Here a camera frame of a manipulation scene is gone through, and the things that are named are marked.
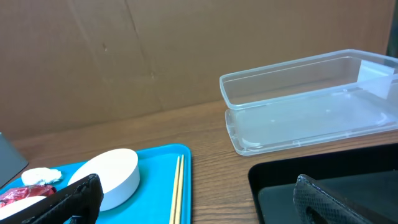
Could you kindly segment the grey plastic dish rack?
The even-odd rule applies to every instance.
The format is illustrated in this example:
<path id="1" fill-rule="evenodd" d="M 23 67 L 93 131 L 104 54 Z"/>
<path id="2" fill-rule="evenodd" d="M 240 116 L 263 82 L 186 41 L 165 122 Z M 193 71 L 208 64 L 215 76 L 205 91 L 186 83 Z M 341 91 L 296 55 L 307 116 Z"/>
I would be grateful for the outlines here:
<path id="1" fill-rule="evenodd" d="M 4 137 L 0 137 L 0 169 L 1 187 L 12 180 L 20 171 L 28 166 L 29 162 L 19 151 Z"/>

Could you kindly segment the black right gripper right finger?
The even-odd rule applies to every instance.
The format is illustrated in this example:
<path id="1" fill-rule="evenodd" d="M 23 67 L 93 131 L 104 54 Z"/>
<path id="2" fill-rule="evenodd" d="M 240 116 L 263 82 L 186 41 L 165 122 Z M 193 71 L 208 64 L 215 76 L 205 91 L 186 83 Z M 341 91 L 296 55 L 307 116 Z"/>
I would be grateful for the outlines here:
<path id="1" fill-rule="evenodd" d="M 374 210 L 348 200 L 305 174 L 297 177 L 293 202 L 299 219 L 304 224 L 397 224 Z"/>

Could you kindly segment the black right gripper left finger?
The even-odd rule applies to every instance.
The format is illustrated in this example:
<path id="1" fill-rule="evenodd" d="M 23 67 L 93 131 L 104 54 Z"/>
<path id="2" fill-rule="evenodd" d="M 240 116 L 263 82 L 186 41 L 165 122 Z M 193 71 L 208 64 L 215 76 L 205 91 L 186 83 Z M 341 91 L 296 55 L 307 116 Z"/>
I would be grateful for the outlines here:
<path id="1" fill-rule="evenodd" d="M 100 177 L 90 174 L 26 208 L 17 206 L 1 223 L 95 223 L 103 197 Z"/>

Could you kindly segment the white pink bowl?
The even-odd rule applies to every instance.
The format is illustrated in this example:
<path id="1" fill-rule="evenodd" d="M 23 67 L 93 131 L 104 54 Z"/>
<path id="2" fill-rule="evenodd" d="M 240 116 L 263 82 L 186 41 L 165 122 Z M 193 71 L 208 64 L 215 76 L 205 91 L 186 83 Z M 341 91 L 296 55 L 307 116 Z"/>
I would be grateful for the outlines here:
<path id="1" fill-rule="evenodd" d="M 140 182 L 138 155 L 121 148 L 104 152 L 84 163 L 70 178 L 68 185 L 90 175 L 99 176 L 103 190 L 100 211 L 120 206 L 137 190 Z"/>

